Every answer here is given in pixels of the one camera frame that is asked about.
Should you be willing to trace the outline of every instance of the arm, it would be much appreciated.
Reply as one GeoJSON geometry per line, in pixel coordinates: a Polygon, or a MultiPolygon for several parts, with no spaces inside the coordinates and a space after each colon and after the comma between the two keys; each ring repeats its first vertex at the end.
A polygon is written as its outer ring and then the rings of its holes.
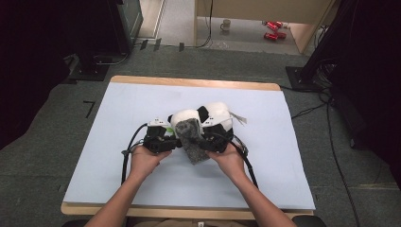
{"type": "Polygon", "coordinates": [[[259,226],[294,226],[295,224],[266,198],[245,174],[244,162],[234,146],[229,144],[223,153],[206,152],[239,189],[259,226]]]}
{"type": "Polygon", "coordinates": [[[121,226],[142,182],[170,153],[155,155],[145,147],[138,146],[131,156],[131,171],[127,180],[85,226],[121,226]]]}

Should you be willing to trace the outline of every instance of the wooden desk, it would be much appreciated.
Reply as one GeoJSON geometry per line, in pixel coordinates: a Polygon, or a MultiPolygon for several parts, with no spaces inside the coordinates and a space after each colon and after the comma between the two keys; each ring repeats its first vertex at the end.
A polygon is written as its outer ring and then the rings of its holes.
{"type": "MultiPolygon", "coordinates": [[[[210,15],[212,0],[196,1],[195,39],[198,27],[197,17],[210,15]]],[[[335,2],[336,0],[216,0],[213,3],[212,16],[291,23],[291,32],[295,43],[300,53],[304,53],[335,2]]]]}
{"type": "MultiPolygon", "coordinates": [[[[241,90],[249,89],[249,90],[262,90],[262,91],[280,91],[280,87],[277,84],[272,84],[272,83],[255,83],[255,82],[221,81],[221,80],[167,79],[167,78],[115,76],[112,78],[111,82],[168,85],[168,86],[171,85],[171,86],[185,86],[185,87],[230,88],[230,89],[241,89],[241,90]]],[[[102,205],[104,205],[104,203],[100,204],[100,203],[90,203],[90,202],[82,203],[82,202],[64,201],[61,205],[61,211],[66,215],[94,215],[102,207],[102,205]]],[[[313,215],[312,210],[285,210],[285,212],[290,218],[297,215],[305,215],[305,214],[313,215]]],[[[133,205],[129,209],[127,216],[154,217],[154,218],[254,219],[254,216],[249,209],[210,209],[210,208],[197,208],[197,207],[187,207],[187,206],[149,207],[143,205],[133,205]]]]}

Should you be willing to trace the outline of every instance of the table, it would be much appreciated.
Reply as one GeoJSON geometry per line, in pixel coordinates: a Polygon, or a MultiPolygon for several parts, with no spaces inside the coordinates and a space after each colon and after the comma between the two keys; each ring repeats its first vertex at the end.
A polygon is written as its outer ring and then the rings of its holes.
{"type": "MultiPolygon", "coordinates": [[[[96,149],[95,151],[93,151],[94,148],[102,148],[104,150],[111,149],[111,150],[117,150],[117,152],[119,152],[119,149],[114,147],[114,145],[121,144],[122,149],[124,149],[124,147],[126,146],[126,144],[129,142],[129,140],[131,138],[131,132],[135,131],[135,129],[130,129],[130,130],[128,130],[129,133],[126,133],[124,129],[120,129],[124,125],[127,125],[127,120],[124,119],[124,117],[126,117],[125,115],[129,114],[129,113],[127,113],[127,111],[120,110],[120,111],[116,112],[116,113],[126,113],[126,114],[122,114],[120,117],[115,116],[115,117],[111,118],[111,117],[105,115],[106,112],[112,112],[113,110],[112,110],[111,105],[113,105],[115,102],[118,102],[111,98],[111,93],[113,93],[113,94],[118,93],[120,95],[123,95],[122,98],[130,100],[131,97],[130,97],[130,95],[127,95],[127,94],[129,94],[129,92],[127,92],[127,89],[130,89],[130,86],[132,86],[132,85],[134,85],[135,87],[138,87],[138,89],[143,88],[144,91],[149,91],[148,94],[141,93],[141,97],[140,96],[132,96],[132,98],[134,100],[136,100],[137,102],[140,102],[139,99],[142,100],[143,98],[146,99],[149,96],[151,96],[151,97],[157,96],[157,94],[155,96],[153,96],[154,93],[156,92],[156,90],[157,89],[163,90],[163,88],[168,88],[173,91],[182,89],[183,91],[186,90],[186,91],[191,91],[191,92],[199,91],[200,89],[209,89],[209,90],[217,89],[217,91],[219,91],[219,92],[223,91],[223,92],[230,93],[230,94],[238,93],[240,91],[241,92],[242,91],[256,91],[257,93],[258,92],[266,93],[267,91],[272,91],[274,94],[276,94],[278,96],[282,95],[282,92],[280,91],[280,87],[277,84],[271,84],[271,83],[202,80],[202,79],[145,78],[145,77],[124,77],[124,76],[113,77],[111,80],[111,83],[109,84],[108,90],[106,91],[106,94],[103,98],[102,104],[101,104],[99,111],[97,113],[97,116],[96,116],[96,120],[95,120],[94,125],[91,129],[91,132],[88,136],[88,139],[87,139],[87,142],[83,149],[83,152],[79,158],[73,179],[68,187],[66,196],[61,205],[61,211],[64,214],[66,214],[66,215],[94,215],[101,208],[101,206],[107,201],[107,199],[110,198],[110,196],[113,194],[113,192],[115,192],[116,188],[118,188],[118,186],[119,186],[118,182],[120,180],[120,172],[119,171],[121,171],[120,167],[121,167],[121,163],[122,163],[122,155],[121,154],[120,154],[120,156],[111,155],[110,157],[105,158],[104,164],[98,164],[99,166],[101,166],[101,168],[99,168],[98,170],[96,170],[92,173],[88,173],[88,171],[93,171],[93,168],[96,168],[96,165],[97,165],[96,162],[102,162],[102,157],[101,157],[102,155],[110,155],[109,151],[106,151],[106,153],[102,153],[104,151],[101,151],[99,149],[96,149]],[[116,129],[119,129],[118,131],[121,135],[115,136],[111,139],[111,138],[108,138],[111,136],[108,135],[107,132],[102,132],[102,131],[98,130],[98,129],[105,129],[107,127],[109,127],[111,129],[112,134],[113,134],[113,127],[115,127],[116,129]],[[90,158],[91,155],[95,155],[96,162],[93,161],[94,159],[90,158]],[[115,173],[111,173],[111,171],[107,168],[110,168],[111,166],[113,166],[112,163],[113,163],[114,156],[116,156],[116,160],[117,160],[116,164],[118,165],[118,167],[117,167],[118,169],[116,170],[115,173]],[[103,185],[100,187],[95,186],[95,189],[97,190],[98,193],[102,193],[103,190],[106,191],[107,193],[109,193],[108,195],[103,196],[104,197],[104,198],[102,198],[103,202],[94,202],[94,200],[90,200],[90,199],[87,200],[88,197],[92,197],[92,196],[95,197],[95,200],[98,200],[98,198],[96,198],[96,195],[94,195],[96,193],[94,193],[93,190],[92,191],[89,190],[88,192],[85,192],[85,188],[82,188],[82,187],[84,187],[84,186],[82,186],[83,184],[89,184],[89,186],[91,186],[92,184],[96,184],[96,181],[103,183],[103,185]]],[[[176,93],[174,93],[174,92],[168,92],[165,94],[172,94],[174,96],[176,95],[176,93]]],[[[287,140],[285,141],[285,143],[294,145],[293,143],[288,142],[287,140]]],[[[252,145],[248,145],[248,147],[250,150],[253,150],[252,145]]],[[[292,149],[294,151],[293,153],[296,154],[295,156],[296,156],[297,162],[296,162],[296,164],[291,163],[290,168],[294,168],[294,169],[296,169],[297,167],[298,167],[298,169],[300,168],[299,171],[297,171],[296,175],[299,174],[301,178],[304,178],[305,174],[302,169],[302,163],[301,163],[301,159],[299,156],[299,150],[297,148],[292,148],[292,149]]],[[[148,187],[148,185],[146,185],[146,183],[148,183],[148,184],[152,184],[155,182],[160,183],[160,179],[157,179],[158,174],[159,175],[163,174],[163,172],[167,172],[169,169],[173,168],[173,166],[168,166],[168,161],[174,162],[174,159],[170,158],[171,156],[174,156],[174,155],[179,156],[180,153],[178,151],[174,150],[173,153],[168,157],[168,159],[164,160],[166,162],[163,162],[160,166],[158,166],[155,169],[155,171],[147,178],[147,180],[144,181],[144,184],[142,185],[142,187],[145,187],[146,190],[152,190],[152,188],[148,187]]],[[[252,160],[251,153],[250,153],[249,158],[250,158],[251,162],[254,162],[254,160],[252,160]]],[[[214,163],[214,161],[212,161],[212,160],[209,160],[209,161],[211,161],[211,162],[206,164],[206,165],[209,165],[207,167],[207,169],[218,168],[216,166],[216,163],[214,163]]],[[[196,171],[201,171],[199,166],[195,166],[192,168],[196,169],[196,171]]],[[[257,168],[257,165],[253,164],[253,169],[256,169],[256,168],[257,168]]],[[[203,178],[207,175],[207,171],[208,170],[204,170],[203,174],[205,174],[205,175],[202,176],[203,178]]],[[[259,177],[263,177],[263,174],[260,171],[261,171],[261,167],[259,167],[259,172],[258,172],[258,170],[255,171],[256,178],[258,177],[257,176],[258,174],[259,174],[259,177]]],[[[225,185],[224,181],[229,181],[229,180],[227,180],[227,178],[225,176],[223,176],[223,174],[221,176],[222,176],[222,178],[219,178],[217,180],[217,182],[218,182],[216,184],[217,189],[214,189],[214,191],[218,192],[219,182],[223,182],[223,185],[225,185]]],[[[261,179],[258,179],[258,181],[259,181],[260,187],[262,188],[265,180],[263,178],[261,178],[261,179]]],[[[308,201],[310,201],[312,199],[311,199],[310,190],[308,188],[306,181],[305,181],[304,186],[307,187],[306,198],[308,201]]],[[[295,191],[294,194],[296,194],[300,188],[303,188],[302,184],[297,185],[297,188],[294,190],[295,191]]],[[[298,195],[288,195],[289,198],[291,198],[291,196],[299,197],[298,195]]],[[[283,210],[286,212],[286,214],[290,218],[292,218],[294,216],[301,215],[301,214],[312,215],[313,209],[314,209],[314,205],[313,205],[313,200],[312,200],[311,205],[309,205],[307,209],[286,208],[283,210]]],[[[198,207],[198,206],[193,206],[193,205],[192,206],[166,206],[166,205],[158,206],[158,205],[143,205],[143,204],[142,205],[133,205],[129,209],[127,215],[133,216],[133,217],[157,217],[157,218],[254,219],[254,216],[250,212],[249,208],[245,208],[245,207],[234,209],[234,208],[227,208],[227,207],[225,207],[225,208],[224,207],[214,208],[214,207],[205,207],[205,206],[198,207]]]]}
{"type": "MultiPolygon", "coordinates": [[[[196,0],[195,40],[197,17],[210,15],[211,1],[196,0]]],[[[325,19],[331,14],[335,2],[336,0],[218,0],[213,3],[213,17],[291,23],[295,43],[300,53],[304,53],[319,27],[329,24],[325,19]]]]}

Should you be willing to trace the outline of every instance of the forearm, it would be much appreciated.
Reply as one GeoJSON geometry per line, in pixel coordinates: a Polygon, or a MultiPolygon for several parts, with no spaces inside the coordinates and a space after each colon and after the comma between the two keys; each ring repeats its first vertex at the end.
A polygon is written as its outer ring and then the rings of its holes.
{"type": "Polygon", "coordinates": [[[121,226],[142,181],[129,177],[85,226],[121,226]]]}
{"type": "Polygon", "coordinates": [[[232,179],[239,189],[259,226],[295,226],[295,224],[257,189],[246,175],[232,179]]]}

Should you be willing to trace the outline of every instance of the stuffed toy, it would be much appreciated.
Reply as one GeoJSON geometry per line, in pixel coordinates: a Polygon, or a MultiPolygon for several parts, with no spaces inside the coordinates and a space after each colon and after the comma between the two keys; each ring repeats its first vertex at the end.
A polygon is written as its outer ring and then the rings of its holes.
{"type": "Polygon", "coordinates": [[[223,152],[234,136],[232,114],[223,102],[180,111],[168,122],[193,165],[209,159],[206,150],[223,152]]]}

